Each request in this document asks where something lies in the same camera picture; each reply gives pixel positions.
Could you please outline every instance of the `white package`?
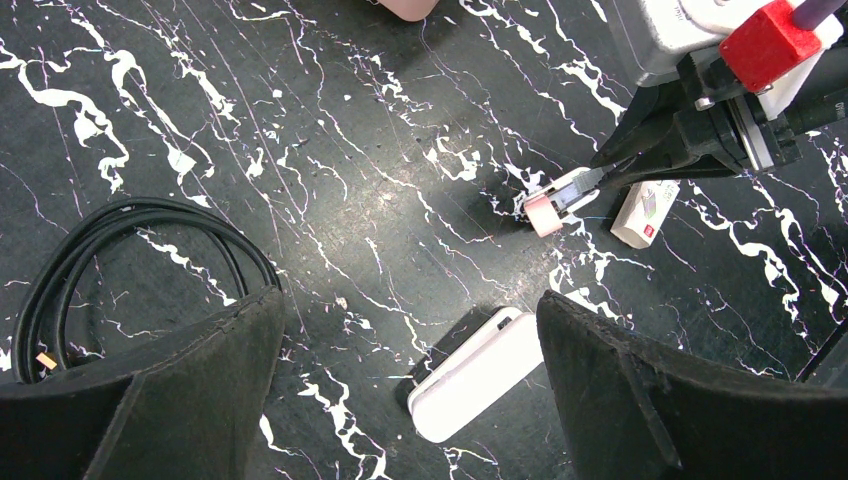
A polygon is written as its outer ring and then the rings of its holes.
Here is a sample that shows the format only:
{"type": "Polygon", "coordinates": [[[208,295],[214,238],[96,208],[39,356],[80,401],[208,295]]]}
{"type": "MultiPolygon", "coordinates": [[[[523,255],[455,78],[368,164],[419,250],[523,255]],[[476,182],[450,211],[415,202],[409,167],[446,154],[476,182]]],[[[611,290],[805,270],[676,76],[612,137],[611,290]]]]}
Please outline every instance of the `white package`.
{"type": "Polygon", "coordinates": [[[633,185],[610,231],[633,248],[651,246],[679,192],[677,180],[633,185]]]}

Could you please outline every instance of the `orange tag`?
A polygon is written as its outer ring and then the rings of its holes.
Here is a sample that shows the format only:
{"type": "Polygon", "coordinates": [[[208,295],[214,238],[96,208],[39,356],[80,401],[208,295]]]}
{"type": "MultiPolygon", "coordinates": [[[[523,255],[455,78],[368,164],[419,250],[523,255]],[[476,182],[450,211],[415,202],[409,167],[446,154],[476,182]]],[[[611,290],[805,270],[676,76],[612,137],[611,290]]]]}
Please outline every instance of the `orange tag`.
{"type": "Polygon", "coordinates": [[[38,363],[47,367],[47,370],[53,370],[54,368],[59,366],[58,363],[56,363],[52,358],[48,357],[47,354],[44,352],[39,353],[38,356],[35,357],[35,359],[38,360],[38,363]]]}

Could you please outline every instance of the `black marble surface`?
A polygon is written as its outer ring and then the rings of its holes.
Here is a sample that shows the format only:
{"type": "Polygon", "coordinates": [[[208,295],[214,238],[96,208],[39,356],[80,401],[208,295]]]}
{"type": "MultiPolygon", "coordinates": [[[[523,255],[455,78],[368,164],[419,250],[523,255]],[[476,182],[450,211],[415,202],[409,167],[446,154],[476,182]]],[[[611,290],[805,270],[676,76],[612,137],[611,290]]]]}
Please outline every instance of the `black marble surface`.
{"type": "MultiPolygon", "coordinates": [[[[28,282],[132,195],[206,207],[279,268],[289,329],[250,478],[569,478],[542,367],[443,445],[398,401],[547,288],[794,379],[845,318],[848,129],[773,175],[684,182],[648,250],[608,232],[612,193],[538,239],[515,201],[587,163],[633,88],[591,0],[443,0],[418,24],[364,0],[4,2],[0,381],[28,282]]],[[[163,227],[99,255],[69,320],[80,361],[232,301],[206,242],[163,227]]]]}

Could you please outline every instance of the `pink object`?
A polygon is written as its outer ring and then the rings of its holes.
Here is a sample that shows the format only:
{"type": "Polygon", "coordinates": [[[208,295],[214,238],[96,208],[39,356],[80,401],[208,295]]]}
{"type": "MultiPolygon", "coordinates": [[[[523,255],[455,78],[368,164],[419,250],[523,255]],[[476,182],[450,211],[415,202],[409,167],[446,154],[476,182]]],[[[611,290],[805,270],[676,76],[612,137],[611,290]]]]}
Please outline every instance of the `pink object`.
{"type": "Polygon", "coordinates": [[[379,0],[380,3],[407,22],[424,20],[439,0],[379,0]]]}
{"type": "Polygon", "coordinates": [[[562,228],[562,220],[559,219],[554,204],[545,195],[525,203],[524,212],[539,238],[546,237],[562,228]]]}

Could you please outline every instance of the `wire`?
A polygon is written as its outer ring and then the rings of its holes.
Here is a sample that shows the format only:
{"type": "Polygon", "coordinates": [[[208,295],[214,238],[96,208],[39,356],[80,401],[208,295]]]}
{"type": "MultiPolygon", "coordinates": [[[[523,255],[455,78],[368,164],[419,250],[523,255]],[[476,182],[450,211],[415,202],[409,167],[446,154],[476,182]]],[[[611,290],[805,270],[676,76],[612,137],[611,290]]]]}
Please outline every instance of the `wire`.
{"type": "Polygon", "coordinates": [[[815,30],[845,3],[846,0],[807,0],[792,12],[792,23],[803,30],[815,30]]]}
{"type": "Polygon", "coordinates": [[[281,289],[274,266],[241,232],[208,212],[189,205],[160,198],[138,197],[111,203],[80,222],[53,251],[27,291],[12,343],[15,378],[21,383],[40,381],[38,340],[48,306],[53,306],[52,322],[46,325],[51,335],[48,351],[56,355],[57,368],[71,368],[65,343],[68,309],[77,283],[86,266],[98,251],[120,240],[139,227],[178,224],[197,228],[209,237],[224,257],[236,283],[240,297],[246,296],[247,284],[229,244],[241,250],[256,265],[266,285],[281,289]]]}

